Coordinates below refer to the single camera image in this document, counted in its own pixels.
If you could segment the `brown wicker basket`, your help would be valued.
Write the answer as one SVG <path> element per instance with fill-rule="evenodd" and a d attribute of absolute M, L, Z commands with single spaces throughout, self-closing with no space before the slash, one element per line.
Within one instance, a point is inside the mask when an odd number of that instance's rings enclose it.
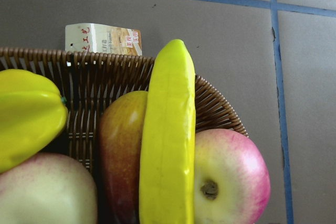
<path fill-rule="evenodd" d="M 96 168 L 100 116 L 118 97 L 147 90 L 154 59 L 62 50 L 1 48 L 1 69 L 25 69 L 52 80 L 67 100 L 66 130 L 46 148 Z"/>

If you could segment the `red yellow mango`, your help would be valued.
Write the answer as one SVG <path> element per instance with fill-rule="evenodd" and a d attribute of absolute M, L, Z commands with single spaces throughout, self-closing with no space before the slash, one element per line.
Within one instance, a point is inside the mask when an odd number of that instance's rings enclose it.
<path fill-rule="evenodd" d="M 117 223 L 139 223 L 139 169 L 148 93 L 132 91 L 113 101 L 99 124 L 104 195 Z"/>

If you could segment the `red pink apple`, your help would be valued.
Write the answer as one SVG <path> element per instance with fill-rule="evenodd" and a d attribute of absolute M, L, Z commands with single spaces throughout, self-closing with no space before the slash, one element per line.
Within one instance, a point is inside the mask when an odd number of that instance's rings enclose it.
<path fill-rule="evenodd" d="M 198 132 L 195 144 L 195 223 L 255 223 L 270 198 L 257 146 L 226 129 Z"/>

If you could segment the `paper price tag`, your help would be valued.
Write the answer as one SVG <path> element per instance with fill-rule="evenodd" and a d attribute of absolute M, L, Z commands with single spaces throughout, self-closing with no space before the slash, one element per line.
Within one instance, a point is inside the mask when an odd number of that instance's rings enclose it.
<path fill-rule="evenodd" d="M 65 26 L 65 50 L 141 56 L 141 33 L 103 24 L 71 24 Z"/>

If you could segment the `yellow starfruit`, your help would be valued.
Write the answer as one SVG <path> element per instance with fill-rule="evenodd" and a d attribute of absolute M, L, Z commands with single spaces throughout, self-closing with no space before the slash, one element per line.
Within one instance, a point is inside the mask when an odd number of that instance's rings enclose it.
<path fill-rule="evenodd" d="M 64 129 L 68 109 L 57 86 L 28 70 L 1 71 L 1 172 L 46 147 Z"/>

